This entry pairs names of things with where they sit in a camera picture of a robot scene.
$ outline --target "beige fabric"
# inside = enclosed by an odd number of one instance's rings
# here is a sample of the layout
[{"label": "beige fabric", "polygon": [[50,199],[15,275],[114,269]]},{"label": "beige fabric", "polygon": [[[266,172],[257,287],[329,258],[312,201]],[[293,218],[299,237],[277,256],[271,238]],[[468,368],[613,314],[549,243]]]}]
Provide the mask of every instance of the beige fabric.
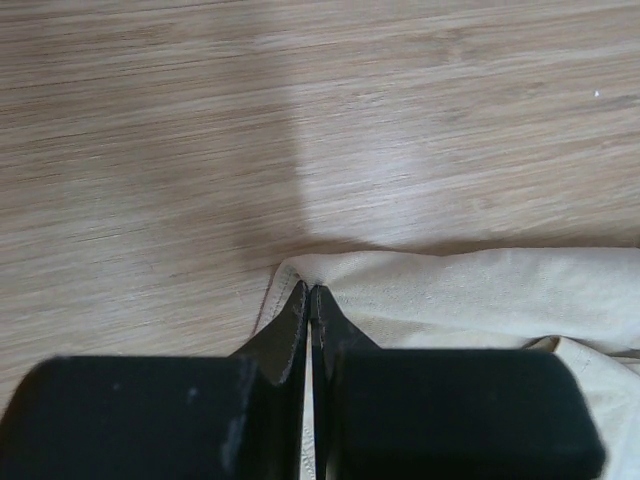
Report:
[{"label": "beige fabric", "polygon": [[[344,313],[384,347],[553,349],[578,379],[607,447],[601,478],[640,478],[640,250],[295,257],[274,277],[261,326],[300,278],[329,286]],[[310,413],[305,479],[314,478]]]}]

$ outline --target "white cloth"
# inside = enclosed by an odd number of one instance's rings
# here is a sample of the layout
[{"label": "white cloth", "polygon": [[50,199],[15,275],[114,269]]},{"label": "white cloth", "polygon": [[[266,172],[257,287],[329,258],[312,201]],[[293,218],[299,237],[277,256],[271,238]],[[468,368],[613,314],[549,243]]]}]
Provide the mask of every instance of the white cloth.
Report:
[{"label": "white cloth", "polygon": [[[295,257],[278,269],[260,327],[299,279],[327,285],[344,314],[383,347],[554,351],[578,380],[606,446],[601,478],[640,479],[640,250]],[[308,390],[305,480],[314,478],[309,397]]]}]

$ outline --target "folded cloth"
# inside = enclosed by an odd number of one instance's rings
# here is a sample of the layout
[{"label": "folded cloth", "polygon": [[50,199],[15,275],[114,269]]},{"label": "folded cloth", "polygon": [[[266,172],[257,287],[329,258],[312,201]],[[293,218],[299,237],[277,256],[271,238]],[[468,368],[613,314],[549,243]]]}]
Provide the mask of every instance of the folded cloth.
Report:
[{"label": "folded cloth", "polygon": [[[640,478],[640,250],[500,249],[436,257],[304,255],[280,265],[264,327],[298,280],[328,286],[386,348],[545,348],[576,377],[607,449],[601,478]],[[315,478],[307,384],[302,478]]]}]

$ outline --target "wooden surface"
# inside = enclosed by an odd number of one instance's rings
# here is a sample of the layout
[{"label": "wooden surface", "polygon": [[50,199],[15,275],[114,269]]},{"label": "wooden surface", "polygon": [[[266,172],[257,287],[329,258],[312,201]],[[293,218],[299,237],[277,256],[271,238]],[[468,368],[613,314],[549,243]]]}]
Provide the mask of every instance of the wooden surface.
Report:
[{"label": "wooden surface", "polygon": [[640,6],[7,0],[0,408],[54,353],[227,354],[310,252],[637,245]]}]

